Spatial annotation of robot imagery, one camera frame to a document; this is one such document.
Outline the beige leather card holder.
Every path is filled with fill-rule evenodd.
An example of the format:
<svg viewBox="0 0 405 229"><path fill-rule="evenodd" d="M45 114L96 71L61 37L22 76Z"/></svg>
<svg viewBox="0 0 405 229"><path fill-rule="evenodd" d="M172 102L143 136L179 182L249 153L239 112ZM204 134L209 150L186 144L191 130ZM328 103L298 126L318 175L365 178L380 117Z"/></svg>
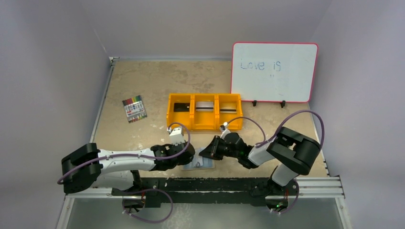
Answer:
<svg viewBox="0 0 405 229"><path fill-rule="evenodd" d="M200 147L195 149L195 155L193 157L193 160L182 166L182 170L201 170L201 169L212 169L215 168L214 161L209 158L205 158L199 155L201 151L203 151L204 148Z"/></svg>

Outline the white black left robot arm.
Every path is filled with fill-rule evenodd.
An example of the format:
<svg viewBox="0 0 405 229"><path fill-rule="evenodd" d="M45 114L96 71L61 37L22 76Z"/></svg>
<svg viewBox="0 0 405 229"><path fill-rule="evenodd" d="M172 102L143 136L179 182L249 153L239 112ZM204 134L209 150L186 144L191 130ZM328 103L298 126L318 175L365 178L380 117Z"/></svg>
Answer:
<svg viewBox="0 0 405 229"><path fill-rule="evenodd" d="M195 155L189 143L155 145L138 151L109 151L88 143L61 160L57 184L65 194L84 191L108 174L126 171L166 171L190 163Z"/></svg>

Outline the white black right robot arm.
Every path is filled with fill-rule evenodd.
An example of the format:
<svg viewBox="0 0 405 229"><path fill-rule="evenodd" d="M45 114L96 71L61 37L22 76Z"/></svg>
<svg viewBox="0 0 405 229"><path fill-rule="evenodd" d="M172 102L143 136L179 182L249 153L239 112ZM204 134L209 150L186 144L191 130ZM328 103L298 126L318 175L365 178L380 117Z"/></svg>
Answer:
<svg viewBox="0 0 405 229"><path fill-rule="evenodd" d="M232 157L247 169L277 159L280 165L273 171L268 188L272 193L280 194L291 180L309 174L320 150L319 142L287 127L282 127L273 140L259 147L246 144L238 133L224 129L199 156L212 160Z"/></svg>

